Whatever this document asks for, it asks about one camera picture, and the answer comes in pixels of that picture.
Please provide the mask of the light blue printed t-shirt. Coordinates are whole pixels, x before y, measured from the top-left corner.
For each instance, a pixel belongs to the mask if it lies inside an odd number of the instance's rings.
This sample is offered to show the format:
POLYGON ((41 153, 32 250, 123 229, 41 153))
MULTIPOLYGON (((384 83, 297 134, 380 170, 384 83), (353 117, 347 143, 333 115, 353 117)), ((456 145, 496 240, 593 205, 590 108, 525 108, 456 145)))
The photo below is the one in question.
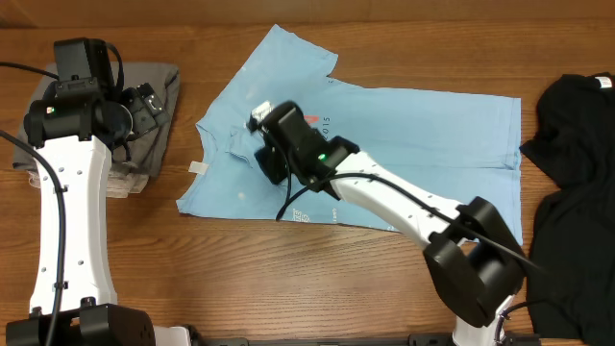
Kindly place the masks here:
POLYGON ((252 109, 291 100, 325 137, 342 136, 406 181, 439 196, 492 203, 523 235, 519 99, 406 88, 366 88, 332 76, 337 56, 273 27, 213 101, 197 130, 206 171, 179 199, 201 217, 342 223, 381 229, 373 213, 296 178, 273 184, 256 160, 262 137, 247 130, 252 109))

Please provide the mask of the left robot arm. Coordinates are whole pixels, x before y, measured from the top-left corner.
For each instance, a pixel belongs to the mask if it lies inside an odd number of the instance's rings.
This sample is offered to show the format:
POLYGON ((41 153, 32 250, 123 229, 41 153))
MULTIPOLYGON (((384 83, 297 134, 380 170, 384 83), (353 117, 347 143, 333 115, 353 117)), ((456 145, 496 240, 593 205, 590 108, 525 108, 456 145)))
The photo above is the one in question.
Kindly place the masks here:
POLYGON ((115 47, 101 39, 54 44, 57 71, 24 117, 21 141, 40 178, 38 273, 26 319, 9 345, 158 345, 146 312, 120 307, 107 251, 106 196, 112 151, 170 119, 148 84, 124 86, 115 47))

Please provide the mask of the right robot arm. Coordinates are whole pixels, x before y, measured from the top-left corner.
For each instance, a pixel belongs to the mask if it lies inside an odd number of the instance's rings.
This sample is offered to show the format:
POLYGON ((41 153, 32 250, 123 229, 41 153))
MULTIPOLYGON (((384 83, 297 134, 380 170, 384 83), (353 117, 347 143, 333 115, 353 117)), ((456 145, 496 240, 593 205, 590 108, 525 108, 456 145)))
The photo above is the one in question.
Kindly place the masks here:
POLYGON ((352 141, 325 138, 299 106, 264 102, 251 111, 250 132, 262 134, 257 162, 272 184, 299 181, 290 206, 308 191, 362 207, 421 248, 436 293, 455 314, 450 334, 416 335, 411 343, 514 345, 504 331, 529 261, 497 209, 440 197, 389 172, 352 141))

